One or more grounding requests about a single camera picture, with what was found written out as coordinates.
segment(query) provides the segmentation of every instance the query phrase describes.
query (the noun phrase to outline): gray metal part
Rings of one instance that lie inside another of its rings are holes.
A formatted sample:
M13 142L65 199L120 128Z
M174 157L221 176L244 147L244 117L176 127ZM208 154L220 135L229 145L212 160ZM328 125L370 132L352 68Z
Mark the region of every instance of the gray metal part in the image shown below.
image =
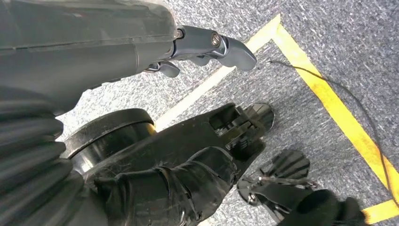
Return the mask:
M140 0L0 0L0 21L0 50L164 42L176 32L166 7Z

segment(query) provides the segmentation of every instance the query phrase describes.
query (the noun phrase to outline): gray carpet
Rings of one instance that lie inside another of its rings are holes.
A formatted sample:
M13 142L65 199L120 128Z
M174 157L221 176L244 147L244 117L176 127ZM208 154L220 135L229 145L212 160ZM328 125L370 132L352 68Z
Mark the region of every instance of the gray carpet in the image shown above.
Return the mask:
M169 0L179 24L211 28L246 41L278 13L281 23L328 78L347 86L377 124L386 156L399 170L399 4L396 0ZM269 59L285 60L268 43L256 54L251 72L234 71L206 93L175 122L228 102L248 105L267 102L276 111L275 128L265 136L265 152L249 171L278 151L294 147L312 162L311 178L340 196L354 196L362 207L389 200L384 186L329 117L320 101L298 74ZM119 109L139 107L157 119L195 89L220 65L196 67L180 62L182 74L170 79L141 74L87 91L77 107L60 119L62 138L90 120ZM364 115L339 88L334 87L373 138ZM210 219L214 226L275 225L262 208L246 205L230 192ZM399 217L376 225L399 225Z

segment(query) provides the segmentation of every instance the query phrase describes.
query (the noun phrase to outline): black plastic part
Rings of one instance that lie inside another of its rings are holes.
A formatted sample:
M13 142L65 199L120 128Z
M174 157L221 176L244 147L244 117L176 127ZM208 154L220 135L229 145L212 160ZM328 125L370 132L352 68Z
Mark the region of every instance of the black plastic part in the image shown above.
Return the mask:
M67 138L61 157L71 159L73 169L84 174L118 151L155 133L153 121L143 109L112 112L84 125Z
M0 50L172 41L175 32L166 7L140 0L0 0L0 21Z
M210 217L237 179L223 149L197 152L175 168L123 173L95 181L112 226L196 226Z
M154 166L174 168L186 162L198 150L210 146L226 149L227 144L215 131L229 125L237 117L240 117L240 113L235 105L228 104L183 121L134 145L125 147L87 171L84 179L91 188L95 189L93 180L96 178L111 178L120 173L147 170ZM253 145L238 152L244 153L243 155L247 152L251 153L246 154L248 157L241 160L238 160L235 153L230 152L239 168L238 177L241 177L262 150L262 143L253 142Z
M72 158L94 141L120 128L137 123L154 124L149 114L139 108L125 109L103 115L79 128L65 141L62 158Z
M330 226L339 211L339 202L329 190L319 190L306 196L296 209L285 217L278 226L304 225Z

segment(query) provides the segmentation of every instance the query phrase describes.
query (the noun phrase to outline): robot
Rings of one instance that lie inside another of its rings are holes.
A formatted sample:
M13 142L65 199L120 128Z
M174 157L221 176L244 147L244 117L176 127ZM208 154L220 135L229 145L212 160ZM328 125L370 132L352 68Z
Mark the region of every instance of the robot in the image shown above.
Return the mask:
M55 117L83 91L141 72L176 77L176 60L249 71L256 58L240 41L176 27L165 6L141 0L0 0L0 21L0 226L195 226L237 183L279 226L365 225L356 200L315 190L299 151L242 178L273 126L265 103L161 132L127 109L56 142Z

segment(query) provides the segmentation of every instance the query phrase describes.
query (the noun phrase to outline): black cable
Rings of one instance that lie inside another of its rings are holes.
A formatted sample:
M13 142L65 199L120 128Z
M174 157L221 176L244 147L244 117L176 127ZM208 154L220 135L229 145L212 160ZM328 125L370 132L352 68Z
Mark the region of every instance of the black cable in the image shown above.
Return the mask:
M351 91L349 91L349 89L346 88L345 86L339 84L338 82L331 81L331 80L329 80L329 79L327 79L327 78L323 78L323 77L321 77L321 76L319 76L319 75L317 75L317 74L315 74L315 73L313 73L313 72L311 72L311 71L309 71L309 70L307 70L307 69L305 69L305 68L301 68L301 67L297 67L297 66L292 66L292 65L289 65L289 64L287 64L287 63L278 61L278 60L271 60L271 61L269 61L268 63L269 63L269 64L280 64L280 65L283 65L283 66L286 66L286 67L290 67L290 68L295 68L295 69L299 69L299 70L302 70L302 71L306 71L307 73L309 73L309 74L311 74L311 75L313 75L313 76L315 76L315 77L317 77L317 78L319 78L319 79L321 79L321 80L324 80L324 81L326 81L326 82L329 82L329 83L332 83L332 84L335 84L335 85L339 86L339 87L342 88L347 94L349 94L349 96L351 96L351 97L355 100L356 104L358 105L358 107L362 110L362 112L363 112L364 115L366 116L366 118L367 118L367 120L368 120L368 122L369 122L369 124L370 124L370 126L371 126L371 129L373 130L374 137L375 137L375 144L376 144L376 146L377 146L377 148L378 148L378 152L379 152L379 154L380 154L381 163L383 164L383 169L384 169L384 174L385 174L385 178L386 178L386 181L387 181L388 191L389 191L389 193L391 194L392 199L393 199L393 201L395 202L396 206L399 208L399 203L398 203L398 201L395 199L395 195L393 194L392 187L391 187L391 183L390 183L390 177L389 177L389 174L388 174L386 165L385 165L384 153L383 153L383 151L382 151L382 149L381 149L380 137L378 136L377 129L376 129L376 127L375 127L374 121L371 119L370 115L367 113L367 110L364 108L364 106L363 106L362 103L359 101L359 99L358 99Z

